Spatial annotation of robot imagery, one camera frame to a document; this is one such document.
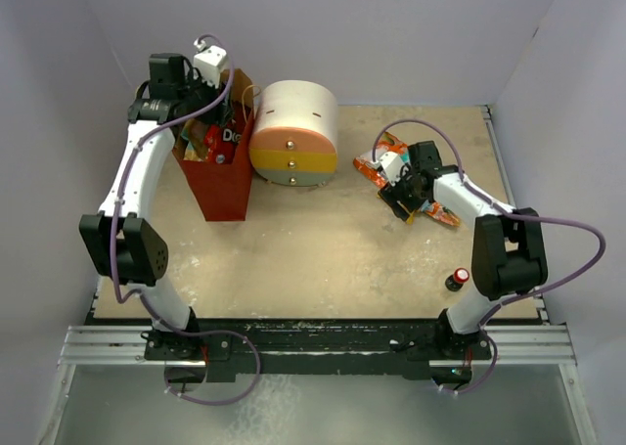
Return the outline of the gold foil snack bag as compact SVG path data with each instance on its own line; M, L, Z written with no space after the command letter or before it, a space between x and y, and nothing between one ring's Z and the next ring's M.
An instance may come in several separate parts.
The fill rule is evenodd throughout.
M183 159L187 161L207 161L208 145L204 139L208 126L196 119L188 120L181 132Z

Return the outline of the yellow M&M's candy pack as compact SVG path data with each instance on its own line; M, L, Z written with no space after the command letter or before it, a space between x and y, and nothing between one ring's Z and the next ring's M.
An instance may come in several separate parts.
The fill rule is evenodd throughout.
M414 211L409 211L400 201L393 195L378 191L378 197L391 209L393 215L406 224L412 224L414 220Z

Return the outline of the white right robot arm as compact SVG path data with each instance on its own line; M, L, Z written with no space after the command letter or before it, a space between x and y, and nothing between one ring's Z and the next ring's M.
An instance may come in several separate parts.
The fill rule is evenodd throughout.
M408 159L387 151L376 166L386 179L382 200L402 220L426 201L451 210L473 230L471 288L445 310L446 328L435 334L436 350L457 358L470 346L485 316L514 295L528 294L548 278L548 264L537 213L515 209L475 186L458 165L444 165L432 141L408 147Z

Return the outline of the red Doritos chip bag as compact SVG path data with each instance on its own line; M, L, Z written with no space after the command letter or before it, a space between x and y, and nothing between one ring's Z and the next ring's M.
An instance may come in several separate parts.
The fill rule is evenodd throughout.
M231 164L235 158L242 132L238 122L231 119L225 125L211 124L205 133L205 160L213 164Z

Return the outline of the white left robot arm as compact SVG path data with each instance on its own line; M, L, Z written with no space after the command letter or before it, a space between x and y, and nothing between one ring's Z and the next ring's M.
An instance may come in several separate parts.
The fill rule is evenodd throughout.
M127 137L112 187L98 210L84 214L79 234L97 273L111 280L117 303L140 300L155 329L180 359L201 349L193 309L166 280L168 246L151 225L157 182L177 134L191 119L212 118L234 82L227 52L217 46L192 58L152 54L149 77L127 113Z

